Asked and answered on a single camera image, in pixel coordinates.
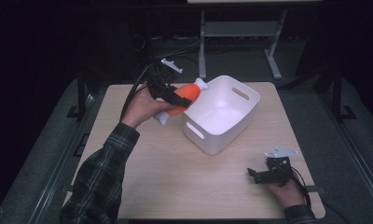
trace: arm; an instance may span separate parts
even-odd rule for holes
[[[154,100],[147,88],[136,93],[103,148],[81,165],[73,195],[60,213],[61,223],[114,223],[117,220],[126,161],[140,135],[135,129],[152,115],[169,108],[168,103]]]
[[[288,224],[317,223],[314,213],[306,205],[303,194],[293,180],[288,180],[283,187],[268,184],[266,188],[276,196]]]

